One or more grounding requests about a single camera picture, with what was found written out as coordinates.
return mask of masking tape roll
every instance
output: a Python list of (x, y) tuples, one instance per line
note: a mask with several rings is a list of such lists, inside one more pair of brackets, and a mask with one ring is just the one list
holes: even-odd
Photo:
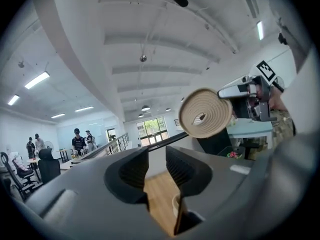
[[(179, 110), (182, 129), (194, 138), (209, 138), (221, 132), (232, 117), (229, 100), (219, 99), (217, 92), (210, 88), (200, 88), (183, 100)], [(195, 123), (200, 115), (205, 115), (200, 123)]]

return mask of white table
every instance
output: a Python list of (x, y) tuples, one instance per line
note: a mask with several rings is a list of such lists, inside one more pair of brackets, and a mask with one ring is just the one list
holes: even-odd
[(252, 121), (247, 118), (239, 118), (235, 125), (228, 126), (226, 129), (231, 139), (258, 138), (266, 136), (268, 150), (273, 147), (273, 126), (270, 121), (259, 122)]

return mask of light blue panel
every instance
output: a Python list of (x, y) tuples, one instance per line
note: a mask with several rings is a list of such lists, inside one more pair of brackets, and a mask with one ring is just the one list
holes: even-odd
[(60, 149), (72, 149), (72, 139), (75, 137), (75, 128), (80, 130), (80, 136), (86, 138), (86, 130), (89, 130), (99, 146), (107, 144), (103, 119), (82, 122), (74, 125), (59, 127), (57, 129)]

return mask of sticker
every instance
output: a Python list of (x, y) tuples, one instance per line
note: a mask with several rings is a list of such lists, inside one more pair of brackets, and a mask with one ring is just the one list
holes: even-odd
[(268, 82), (268, 84), (272, 84), (277, 77), (272, 68), (264, 60), (256, 65), (256, 67), (262, 73), (263, 78)]

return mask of wooden surface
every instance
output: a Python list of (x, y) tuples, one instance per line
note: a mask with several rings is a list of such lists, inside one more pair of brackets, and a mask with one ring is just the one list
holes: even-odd
[(148, 195), (151, 216), (172, 237), (177, 220), (173, 212), (172, 199), (180, 191), (169, 172), (146, 179), (144, 192)]

